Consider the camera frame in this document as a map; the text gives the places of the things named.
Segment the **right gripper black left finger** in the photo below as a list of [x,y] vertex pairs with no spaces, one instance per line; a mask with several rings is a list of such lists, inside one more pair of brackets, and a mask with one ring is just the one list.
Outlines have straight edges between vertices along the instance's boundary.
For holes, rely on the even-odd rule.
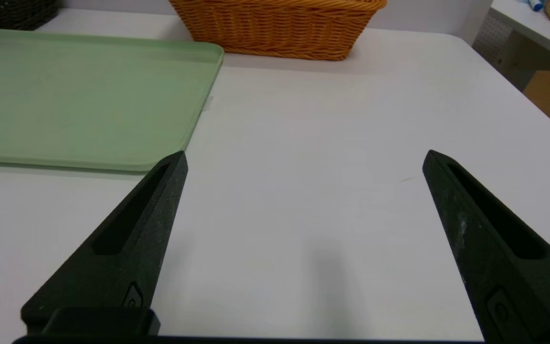
[[188,163],[160,160],[21,308],[28,337],[144,337]]

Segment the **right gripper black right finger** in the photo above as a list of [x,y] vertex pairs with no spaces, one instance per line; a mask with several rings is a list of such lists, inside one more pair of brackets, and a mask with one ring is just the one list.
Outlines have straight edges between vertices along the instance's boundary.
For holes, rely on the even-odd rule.
[[550,344],[550,244],[451,157],[422,171],[485,342]]

